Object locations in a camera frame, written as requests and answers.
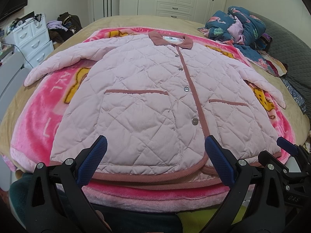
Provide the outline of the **blue flamingo quilt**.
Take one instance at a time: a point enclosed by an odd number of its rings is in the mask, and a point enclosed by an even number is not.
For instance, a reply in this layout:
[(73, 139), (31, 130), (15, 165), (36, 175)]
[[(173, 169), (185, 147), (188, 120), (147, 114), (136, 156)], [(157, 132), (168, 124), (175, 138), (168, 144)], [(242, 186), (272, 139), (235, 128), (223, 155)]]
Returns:
[(268, 54), (273, 38), (266, 24), (243, 7), (231, 6), (228, 12), (218, 10), (198, 28), (204, 37), (237, 48), (248, 61), (275, 77), (287, 73), (287, 66)]

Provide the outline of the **grey upholstered headboard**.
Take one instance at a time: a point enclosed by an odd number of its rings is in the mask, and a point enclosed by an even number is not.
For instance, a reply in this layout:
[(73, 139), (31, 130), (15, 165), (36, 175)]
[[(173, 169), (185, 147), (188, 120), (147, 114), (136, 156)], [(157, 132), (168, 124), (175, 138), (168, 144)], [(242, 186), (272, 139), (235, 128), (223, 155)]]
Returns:
[(274, 21), (259, 14), (255, 16), (266, 24), (266, 33), (273, 38), (268, 53), (287, 65), (285, 77), (305, 100), (306, 115), (310, 116), (310, 47)]

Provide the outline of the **white drawer chest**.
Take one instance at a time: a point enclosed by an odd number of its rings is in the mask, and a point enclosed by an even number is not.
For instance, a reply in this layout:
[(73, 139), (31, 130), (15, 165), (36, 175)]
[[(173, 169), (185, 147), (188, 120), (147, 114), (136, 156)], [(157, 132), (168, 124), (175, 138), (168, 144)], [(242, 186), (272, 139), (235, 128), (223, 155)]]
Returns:
[(39, 66), (54, 51), (44, 14), (37, 14), (14, 28), (5, 37), (4, 43), (12, 45), (14, 51), (22, 53), (24, 66), (30, 70)]

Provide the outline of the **pink quilted jacket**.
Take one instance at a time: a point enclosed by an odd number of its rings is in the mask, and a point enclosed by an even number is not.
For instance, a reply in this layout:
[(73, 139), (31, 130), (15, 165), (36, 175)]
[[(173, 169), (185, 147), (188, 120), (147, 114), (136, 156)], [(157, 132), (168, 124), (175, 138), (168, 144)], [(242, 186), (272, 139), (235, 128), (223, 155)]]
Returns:
[(94, 178), (155, 183), (203, 170), (213, 173), (204, 140), (213, 135), (236, 158), (256, 163), (266, 150), (279, 157), (277, 131), (250, 88), (283, 95), (248, 65), (188, 36), (158, 32), (80, 43), (59, 52), (26, 78), (94, 61), (57, 129), (52, 162), (63, 162), (99, 136), (107, 152)]

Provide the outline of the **grey white cabinet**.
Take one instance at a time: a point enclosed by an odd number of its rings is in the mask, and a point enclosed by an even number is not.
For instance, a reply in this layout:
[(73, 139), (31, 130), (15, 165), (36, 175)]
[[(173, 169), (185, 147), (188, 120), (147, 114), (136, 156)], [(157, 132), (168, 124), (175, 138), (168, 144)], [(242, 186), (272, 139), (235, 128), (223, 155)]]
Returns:
[(19, 88), (23, 85), (30, 70), (24, 65), (25, 60), (20, 52), (13, 53), (3, 65), (0, 73), (0, 118), (1, 122), (8, 106)]

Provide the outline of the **dark clothes pile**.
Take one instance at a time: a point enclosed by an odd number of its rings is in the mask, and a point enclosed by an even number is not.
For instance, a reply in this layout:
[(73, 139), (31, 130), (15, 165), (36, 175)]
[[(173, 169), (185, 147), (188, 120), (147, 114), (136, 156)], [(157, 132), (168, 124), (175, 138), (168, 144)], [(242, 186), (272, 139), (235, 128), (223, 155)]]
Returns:
[(49, 21), (46, 26), (50, 40), (59, 44), (64, 43), (83, 28), (79, 17), (68, 12), (61, 14), (57, 20)]

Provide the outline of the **tan bed cover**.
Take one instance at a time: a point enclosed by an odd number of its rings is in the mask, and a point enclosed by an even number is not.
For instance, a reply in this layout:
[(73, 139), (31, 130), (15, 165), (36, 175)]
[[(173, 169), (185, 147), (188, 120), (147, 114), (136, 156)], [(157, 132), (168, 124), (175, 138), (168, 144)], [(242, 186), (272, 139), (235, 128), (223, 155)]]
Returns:
[[(190, 34), (194, 36), (202, 36), (201, 32), (197, 28), (202, 27), (202, 24), (191, 22), (183, 19), (172, 19), (168, 17), (158, 17), (158, 16), (112, 16), (107, 18), (102, 18), (94, 23), (89, 24), (74, 36), (65, 41), (57, 49), (55, 49), (50, 55), (65, 50), (73, 45), (81, 43), (86, 40), (91, 34), (97, 30), (103, 28), (117, 28), (117, 27), (151, 27), (164, 30), (171, 30), (175, 32), (180, 32), (184, 34)], [(306, 141), (309, 130), (310, 130), (310, 121), (307, 115), (303, 114), (298, 107), (298, 104), (294, 101), (293, 97), (290, 95), (288, 89), (285, 87), (284, 83), (280, 78), (270, 75), (260, 67), (253, 65), (252, 66), (257, 73), (262, 75), (268, 80), (273, 86), (275, 86), (282, 94), (286, 103), (286, 109), (282, 110), (282, 113), (285, 115), (289, 121), (294, 134), (296, 144), (302, 145)], [(21, 86), (10, 105), (8, 106), (3, 120), (1, 122), (1, 155), (6, 156), (11, 163), (10, 166), (18, 168), (22, 171), (25, 171), (18, 162), (13, 160), (10, 156), (10, 141), (12, 139), (13, 130), (16, 124), (16, 121), (21, 114), (24, 106), (26, 105), (28, 99), (33, 94), (36, 87), (39, 85), (39, 81), (33, 84), (31, 87)]]

